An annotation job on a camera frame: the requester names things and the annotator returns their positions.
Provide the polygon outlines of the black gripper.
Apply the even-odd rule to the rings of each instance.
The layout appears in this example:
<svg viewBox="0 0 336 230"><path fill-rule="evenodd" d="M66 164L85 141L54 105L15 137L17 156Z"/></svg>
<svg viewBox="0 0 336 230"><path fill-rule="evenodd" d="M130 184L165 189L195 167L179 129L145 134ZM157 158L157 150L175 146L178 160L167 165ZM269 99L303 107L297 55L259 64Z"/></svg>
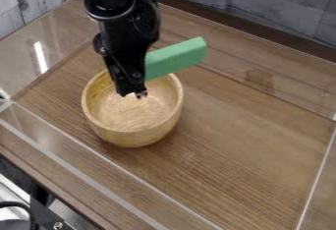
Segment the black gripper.
<svg viewBox="0 0 336 230"><path fill-rule="evenodd" d="M98 18L101 33L95 45L117 86L117 93L138 99L147 96L146 53L159 39L161 15L157 0L134 0L125 13Z"/></svg>

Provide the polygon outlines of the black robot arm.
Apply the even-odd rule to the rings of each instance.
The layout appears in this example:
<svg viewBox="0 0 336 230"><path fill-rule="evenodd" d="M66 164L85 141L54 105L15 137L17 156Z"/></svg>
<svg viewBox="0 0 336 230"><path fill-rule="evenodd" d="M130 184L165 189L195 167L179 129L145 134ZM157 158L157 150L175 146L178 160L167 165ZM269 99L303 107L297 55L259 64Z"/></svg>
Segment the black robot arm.
<svg viewBox="0 0 336 230"><path fill-rule="evenodd" d="M147 96L146 54L161 35L157 0L85 0L89 17L99 24L95 51L103 56L122 97Z"/></svg>

